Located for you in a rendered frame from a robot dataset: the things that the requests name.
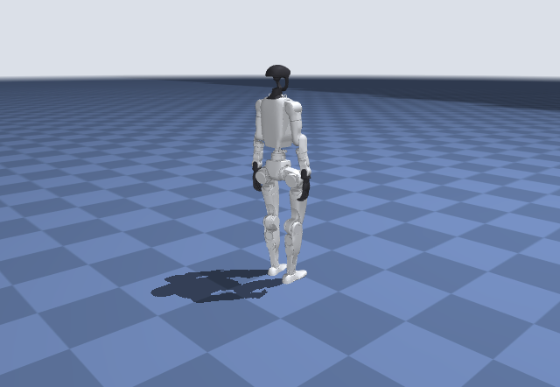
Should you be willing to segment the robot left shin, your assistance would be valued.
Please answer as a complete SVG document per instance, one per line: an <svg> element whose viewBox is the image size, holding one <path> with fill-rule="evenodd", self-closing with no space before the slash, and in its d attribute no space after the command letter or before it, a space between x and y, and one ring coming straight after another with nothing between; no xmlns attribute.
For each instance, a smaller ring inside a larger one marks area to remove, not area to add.
<svg viewBox="0 0 560 387"><path fill-rule="evenodd" d="M280 244L280 229L279 226L277 229L267 229L265 226L266 216L267 215L265 215L263 218L264 238L265 238L266 246L269 250L271 267L273 267L274 264L275 268L277 268L279 266L278 248Z"/></svg>

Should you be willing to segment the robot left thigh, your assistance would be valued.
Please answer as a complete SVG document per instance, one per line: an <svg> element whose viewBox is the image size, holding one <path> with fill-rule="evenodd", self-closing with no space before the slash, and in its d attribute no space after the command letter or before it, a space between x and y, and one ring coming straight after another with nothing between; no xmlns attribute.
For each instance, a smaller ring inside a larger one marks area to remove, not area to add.
<svg viewBox="0 0 560 387"><path fill-rule="evenodd" d="M267 209L265 226L267 229L277 229L280 223L279 214L279 185L278 180L268 179L266 167L262 167L255 174L256 180L262 185L262 195Z"/></svg>

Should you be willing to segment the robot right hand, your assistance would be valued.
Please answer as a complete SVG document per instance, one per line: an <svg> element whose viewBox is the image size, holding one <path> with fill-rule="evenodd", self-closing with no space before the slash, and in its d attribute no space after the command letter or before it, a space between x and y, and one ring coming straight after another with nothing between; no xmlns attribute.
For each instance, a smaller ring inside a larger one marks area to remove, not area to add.
<svg viewBox="0 0 560 387"><path fill-rule="evenodd" d="M308 198L309 196L309 190L310 190L310 181L309 179L311 178L311 176L307 177L307 171L305 169L303 169L301 171L301 179L303 180L303 192L302 192L302 196L297 199L298 201L304 201L306 198Z"/></svg>

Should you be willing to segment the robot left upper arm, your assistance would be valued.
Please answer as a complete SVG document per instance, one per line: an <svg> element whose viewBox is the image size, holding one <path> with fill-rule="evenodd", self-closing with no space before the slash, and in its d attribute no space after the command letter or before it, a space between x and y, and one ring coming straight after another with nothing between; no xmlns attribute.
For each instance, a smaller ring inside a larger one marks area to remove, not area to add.
<svg viewBox="0 0 560 387"><path fill-rule="evenodd" d="M263 99L257 100L255 103L256 117L255 117L255 139L264 141L262 134L262 121L261 121L261 103Z"/></svg>

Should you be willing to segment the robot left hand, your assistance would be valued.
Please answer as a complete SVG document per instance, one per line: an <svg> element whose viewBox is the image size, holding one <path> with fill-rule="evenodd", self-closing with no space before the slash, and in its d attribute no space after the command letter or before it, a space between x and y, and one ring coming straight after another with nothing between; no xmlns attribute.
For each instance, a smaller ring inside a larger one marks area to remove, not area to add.
<svg viewBox="0 0 560 387"><path fill-rule="evenodd" d="M256 191L262 191L262 186L261 184L256 180L256 172L258 172L258 170L261 168L257 168L257 162L253 162L253 168L252 170L254 171L253 173L253 187Z"/></svg>

